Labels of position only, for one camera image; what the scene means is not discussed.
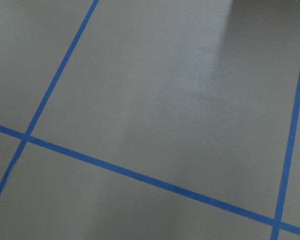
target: glossy floor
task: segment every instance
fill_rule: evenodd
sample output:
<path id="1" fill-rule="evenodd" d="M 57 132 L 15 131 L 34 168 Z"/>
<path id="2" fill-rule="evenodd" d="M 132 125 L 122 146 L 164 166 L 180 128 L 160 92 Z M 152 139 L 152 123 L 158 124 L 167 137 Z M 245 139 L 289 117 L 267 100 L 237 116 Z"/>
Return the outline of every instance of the glossy floor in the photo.
<path id="1" fill-rule="evenodd" d="M 300 2 L 91 3 L 0 1 L 0 240 L 270 239 Z"/>

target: gray painted surface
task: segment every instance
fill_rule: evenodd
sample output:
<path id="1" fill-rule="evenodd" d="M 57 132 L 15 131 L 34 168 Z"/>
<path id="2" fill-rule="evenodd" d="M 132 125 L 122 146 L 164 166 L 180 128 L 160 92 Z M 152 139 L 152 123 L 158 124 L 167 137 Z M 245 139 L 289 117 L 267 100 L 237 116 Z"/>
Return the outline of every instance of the gray painted surface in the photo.
<path id="1" fill-rule="evenodd" d="M 1 125 L 25 131 L 90 3 L 0 1 Z M 300 2 L 101 0 L 33 136 L 272 218 L 299 68 Z M 17 144 L 0 133 L 0 177 Z M 300 122 L 283 218 L 300 227 Z M 0 198 L 0 240 L 270 232 L 32 144 Z"/>
<path id="2" fill-rule="evenodd" d="M 263 240 L 271 231 L 32 144 L 20 160 L 0 199 L 0 240 Z"/>

